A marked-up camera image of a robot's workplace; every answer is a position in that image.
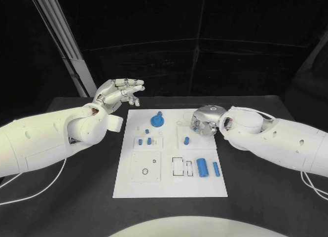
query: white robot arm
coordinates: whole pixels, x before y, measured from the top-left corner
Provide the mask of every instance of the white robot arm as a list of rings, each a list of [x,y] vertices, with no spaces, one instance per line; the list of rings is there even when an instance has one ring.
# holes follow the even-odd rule
[[[210,136],[218,127],[232,146],[275,164],[328,177],[328,133],[248,108],[205,106],[192,129]]]
[[[108,80],[92,103],[15,120],[0,127],[0,177],[41,169],[100,143],[107,130],[120,132],[123,118],[111,115],[121,102],[140,106],[133,93],[144,81]]]

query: black table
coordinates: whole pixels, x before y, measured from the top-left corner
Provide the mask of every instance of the black table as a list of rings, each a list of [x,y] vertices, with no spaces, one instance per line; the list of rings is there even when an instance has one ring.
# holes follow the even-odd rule
[[[292,116],[277,96],[141,98],[141,109],[242,106],[278,118]],[[82,106],[91,98],[55,98],[49,111]],[[124,104],[115,115],[127,120]],[[34,199],[0,206],[0,236],[108,236],[126,227],[170,216],[213,216],[268,228],[291,237],[328,236],[328,201],[304,185],[300,172],[215,136],[229,197],[113,199],[126,120],[120,133],[75,154],[52,187]],[[0,190],[0,202],[38,193],[52,182],[62,161],[28,172]],[[328,178],[312,175],[328,190]]]

